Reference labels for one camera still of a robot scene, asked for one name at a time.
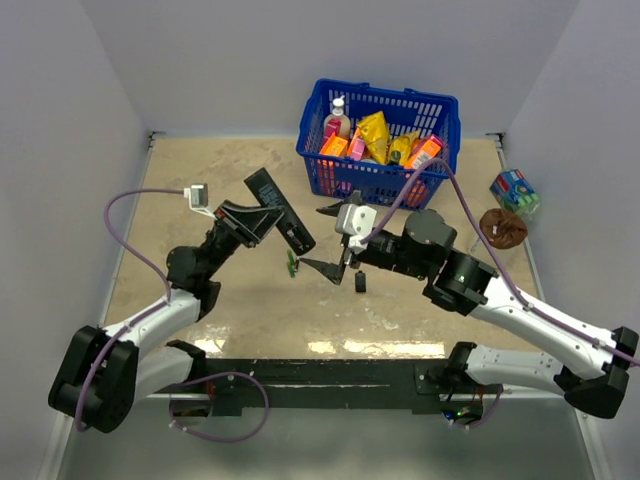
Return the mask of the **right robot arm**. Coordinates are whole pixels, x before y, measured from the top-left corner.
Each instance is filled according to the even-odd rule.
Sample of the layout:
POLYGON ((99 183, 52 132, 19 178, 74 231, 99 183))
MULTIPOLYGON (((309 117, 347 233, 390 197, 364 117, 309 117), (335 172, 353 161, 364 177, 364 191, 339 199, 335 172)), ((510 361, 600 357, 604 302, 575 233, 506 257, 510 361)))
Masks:
POLYGON ((616 416, 639 341, 635 331, 584 323, 510 285, 492 266, 455 249, 456 230, 432 209, 411 213, 399 235, 374 229, 377 212, 359 193, 318 211, 335 218, 343 251, 336 264, 308 264, 332 283, 362 264, 423 280, 423 294, 435 306, 500 327, 540 351, 459 342, 444 365, 426 375, 431 382, 450 393, 490 385, 532 388, 588 415, 616 416))

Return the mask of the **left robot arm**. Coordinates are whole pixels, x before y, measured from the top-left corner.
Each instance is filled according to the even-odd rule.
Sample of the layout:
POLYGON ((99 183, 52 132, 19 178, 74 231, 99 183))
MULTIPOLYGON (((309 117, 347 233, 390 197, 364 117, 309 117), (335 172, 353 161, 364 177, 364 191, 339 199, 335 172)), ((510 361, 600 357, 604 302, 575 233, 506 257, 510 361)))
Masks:
POLYGON ((169 338, 213 310, 221 285, 212 277, 238 247, 256 247, 290 212, 284 205, 228 200, 213 208, 191 199, 189 208, 213 218, 213 227, 201 245, 170 251, 164 297, 112 327, 85 326, 71 339, 48 404, 73 417, 80 430, 109 433, 136 401, 171 384, 185 392, 205 385, 204 353, 169 338))

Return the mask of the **black battery cover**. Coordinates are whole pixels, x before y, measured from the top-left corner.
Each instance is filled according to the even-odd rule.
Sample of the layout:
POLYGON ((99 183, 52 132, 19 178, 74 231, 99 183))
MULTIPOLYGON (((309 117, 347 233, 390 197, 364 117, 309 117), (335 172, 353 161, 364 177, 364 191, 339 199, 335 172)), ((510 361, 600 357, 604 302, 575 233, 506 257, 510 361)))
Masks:
POLYGON ((365 293, 367 291, 366 274, 363 271, 355 273, 354 288, 356 293, 365 293))

